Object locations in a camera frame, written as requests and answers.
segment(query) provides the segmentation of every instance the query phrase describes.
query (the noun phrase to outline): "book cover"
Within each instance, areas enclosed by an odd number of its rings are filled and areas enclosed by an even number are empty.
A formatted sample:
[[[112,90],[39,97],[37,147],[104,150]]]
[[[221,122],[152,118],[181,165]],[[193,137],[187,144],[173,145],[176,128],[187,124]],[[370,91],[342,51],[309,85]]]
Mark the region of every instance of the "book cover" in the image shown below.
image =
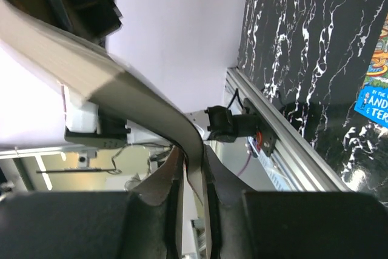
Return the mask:
[[[388,15],[358,96],[355,110],[388,127]]]

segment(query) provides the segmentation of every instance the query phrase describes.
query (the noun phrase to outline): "black marble wall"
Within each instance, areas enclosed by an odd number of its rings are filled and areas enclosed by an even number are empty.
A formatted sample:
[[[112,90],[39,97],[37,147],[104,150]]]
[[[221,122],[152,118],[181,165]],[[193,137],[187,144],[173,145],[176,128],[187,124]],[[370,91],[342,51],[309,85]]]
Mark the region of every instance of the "black marble wall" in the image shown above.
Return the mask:
[[[387,0],[247,0],[239,68],[350,188],[388,202],[388,130],[353,108]]]

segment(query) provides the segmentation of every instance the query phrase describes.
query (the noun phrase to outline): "fluorescent light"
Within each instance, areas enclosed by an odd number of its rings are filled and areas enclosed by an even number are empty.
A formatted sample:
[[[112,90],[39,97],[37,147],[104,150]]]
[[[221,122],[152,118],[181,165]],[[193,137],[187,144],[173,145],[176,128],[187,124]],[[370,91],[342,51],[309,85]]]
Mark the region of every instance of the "fluorescent light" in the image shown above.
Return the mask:
[[[38,163],[38,167],[39,167],[39,170],[40,171],[46,171],[46,167],[43,163],[43,160],[42,160],[42,157],[39,156],[39,155],[35,155],[35,159],[36,159],[36,162]],[[51,180],[50,180],[50,177],[47,173],[42,173],[42,176],[43,176],[43,180],[47,186],[47,189],[48,190],[52,190],[53,189],[53,184],[51,183]]]
[[[61,152],[61,158],[63,161],[66,161],[66,154],[64,152]]]

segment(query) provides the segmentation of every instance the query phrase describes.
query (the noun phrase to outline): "black cable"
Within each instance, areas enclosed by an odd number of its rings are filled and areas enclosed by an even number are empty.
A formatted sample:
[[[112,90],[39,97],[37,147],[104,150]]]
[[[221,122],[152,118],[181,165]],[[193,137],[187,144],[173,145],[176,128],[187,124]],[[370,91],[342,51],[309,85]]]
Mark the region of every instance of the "black cable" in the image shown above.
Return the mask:
[[[169,147],[166,151],[163,151],[163,152],[160,152],[160,153],[157,153],[157,154],[153,154],[153,155],[150,156],[149,160],[151,162],[161,161],[164,158],[167,158],[168,155],[170,155],[171,150],[172,150],[172,147]]]
[[[238,104],[241,106],[241,109],[244,109],[243,103],[241,102],[240,95],[238,93],[238,88],[236,88],[235,93],[232,96],[232,99],[229,101],[229,104],[226,107],[227,109],[229,109],[232,106],[232,104],[236,98],[237,98]]]
[[[108,174],[110,175],[119,175],[119,174],[122,174],[122,171],[120,169],[117,169],[117,166],[116,166],[116,161],[115,161],[115,158],[119,157],[120,154],[122,153],[122,151],[124,151],[126,148],[130,147],[130,146],[144,146],[144,147],[157,147],[157,148],[166,148],[166,147],[171,147],[171,145],[169,146],[164,146],[164,145],[161,145],[161,144],[156,144],[156,143],[133,143],[133,144],[125,144],[124,146],[122,146],[110,159],[110,161],[112,162],[112,166],[113,166],[113,170],[109,170],[107,171]]]
[[[247,169],[251,157],[252,157],[252,151],[249,151],[248,159],[245,162],[244,166],[241,168],[241,170],[236,174],[237,177],[240,177],[241,174],[243,174],[244,171]]]

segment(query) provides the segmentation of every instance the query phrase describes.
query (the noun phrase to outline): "blue label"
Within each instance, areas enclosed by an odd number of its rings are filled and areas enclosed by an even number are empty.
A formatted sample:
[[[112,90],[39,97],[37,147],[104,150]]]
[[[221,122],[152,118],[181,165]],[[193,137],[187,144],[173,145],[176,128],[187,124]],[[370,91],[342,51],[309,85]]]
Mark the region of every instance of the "blue label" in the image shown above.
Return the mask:
[[[354,109],[375,123],[388,127],[388,88],[364,86]]]

